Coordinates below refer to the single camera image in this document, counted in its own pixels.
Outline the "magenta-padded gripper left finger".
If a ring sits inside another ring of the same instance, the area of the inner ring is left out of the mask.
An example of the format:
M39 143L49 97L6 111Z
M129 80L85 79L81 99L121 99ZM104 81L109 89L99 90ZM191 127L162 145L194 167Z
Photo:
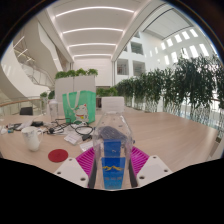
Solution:
M69 157L54 174L81 187L93 189L96 181L94 149L90 148L76 158Z

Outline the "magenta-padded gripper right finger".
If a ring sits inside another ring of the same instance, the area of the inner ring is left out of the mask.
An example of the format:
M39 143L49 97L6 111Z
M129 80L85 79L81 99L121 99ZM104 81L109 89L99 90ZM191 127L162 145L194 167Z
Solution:
M132 188L143 187L171 173L172 171L157 155L149 156L137 147L132 148L129 165Z

